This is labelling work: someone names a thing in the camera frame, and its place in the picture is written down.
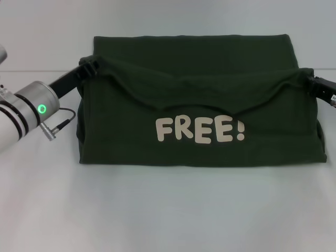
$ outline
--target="dark green t-shirt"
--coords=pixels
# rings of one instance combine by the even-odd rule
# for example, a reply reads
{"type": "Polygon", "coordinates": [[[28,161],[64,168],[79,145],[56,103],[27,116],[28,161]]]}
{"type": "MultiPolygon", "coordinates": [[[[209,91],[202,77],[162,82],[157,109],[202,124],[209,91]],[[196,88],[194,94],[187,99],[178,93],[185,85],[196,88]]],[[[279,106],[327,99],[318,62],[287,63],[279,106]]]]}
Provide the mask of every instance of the dark green t-shirt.
{"type": "Polygon", "coordinates": [[[312,69],[287,35],[94,38],[78,90],[80,163],[265,166],[325,162],[312,69]]]}

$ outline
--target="green indicator light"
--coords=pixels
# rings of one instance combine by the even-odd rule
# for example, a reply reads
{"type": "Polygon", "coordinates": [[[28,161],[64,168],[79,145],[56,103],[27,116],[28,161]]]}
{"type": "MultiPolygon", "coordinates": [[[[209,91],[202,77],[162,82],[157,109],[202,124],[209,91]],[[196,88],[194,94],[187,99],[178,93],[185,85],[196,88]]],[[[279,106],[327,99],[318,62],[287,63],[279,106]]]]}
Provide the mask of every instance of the green indicator light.
{"type": "Polygon", "coordinates": [[[47,112],[47,107],[41,104],[40,106],[38,106],[37,111],[41,114],[44,114],[45,112],[47,112]]]}

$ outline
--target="white wall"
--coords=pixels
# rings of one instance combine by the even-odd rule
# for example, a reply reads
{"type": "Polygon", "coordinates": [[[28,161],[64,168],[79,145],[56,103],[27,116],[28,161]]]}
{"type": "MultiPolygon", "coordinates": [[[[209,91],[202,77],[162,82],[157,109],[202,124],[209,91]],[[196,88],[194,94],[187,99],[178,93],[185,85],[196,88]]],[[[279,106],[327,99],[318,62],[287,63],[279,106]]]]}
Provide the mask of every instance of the white wall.
{"type": "MultiPolygon", "coordinates": [[[[94,36],[289,34],[300,67],[336,69],[330,0],[0,0],[0,82],[50,83],[94,36]]],[[[336,81],[335,70],[316,75],[336,81]]],[[[76,90],[61,99],[77,109],[76,90]]],[[[76,123],[0,156],[0,252],[336,251],[336,123],[319,103],[328,164],[188,169],[78,164],[76,123]]],[[[52,127],[67,117],[58,112],[52,127]]]]}
{"type": "Polygon", "coordinates": [[[69,70],[92,38],[289,34],[302,67],[336,68],[334,1],[1,0],[1,70],[69,70]]]}

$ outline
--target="cable connector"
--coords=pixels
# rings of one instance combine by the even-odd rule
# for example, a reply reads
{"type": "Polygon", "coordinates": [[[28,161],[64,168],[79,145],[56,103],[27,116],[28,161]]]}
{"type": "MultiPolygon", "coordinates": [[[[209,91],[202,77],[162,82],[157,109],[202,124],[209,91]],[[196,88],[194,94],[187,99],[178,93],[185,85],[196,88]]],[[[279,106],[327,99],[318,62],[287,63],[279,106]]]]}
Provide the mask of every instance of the cable connector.
{"type": "Polygon", "coordinates": [[[67,109],[67,108],[59,108],[59,109],[60,110],[71,111],[74,115],[70,119],[67,119],[64,122],[62,122],[59,125],[57,125],[52,130],[45,123],[41,123],[40,124],[40,127],[41,127],[43,133],[46,135],[46,137],[49,139],[49,141],[54,140],[56,138],[55,135],[59,131],[61,131],[66,125],[68,125],[76,117],[76,112],[74,112],[72,109],[67,109]]]}

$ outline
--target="black cable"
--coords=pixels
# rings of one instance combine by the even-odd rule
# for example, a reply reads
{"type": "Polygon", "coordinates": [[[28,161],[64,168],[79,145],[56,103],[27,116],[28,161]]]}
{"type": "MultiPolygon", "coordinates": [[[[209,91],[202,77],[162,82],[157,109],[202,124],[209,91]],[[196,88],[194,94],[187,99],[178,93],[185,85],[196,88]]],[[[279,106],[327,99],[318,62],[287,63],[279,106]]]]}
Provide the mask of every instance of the black cable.
{"type": "Polygon", "coordinates": [[[67,108],[59,108],[59,110],[67,110],[72,112],[74,115],[70,118],[65,120],[63,123],[60,123],[59,125],[56,126],[58,130],[63,129],[66,125],[68,125],[75,117],[76,117],[76,112],[74,112],[72,109],[67,109],[67,108]]]}
{"type": "Polygon", "coordinates": [[[59,108],[59,110],[67,110],[67,111],[72,112],[74,115],[69,119],[70,121],[72,121],[76,117],[76,112],[74,112],[72,109],[59,108]]]}

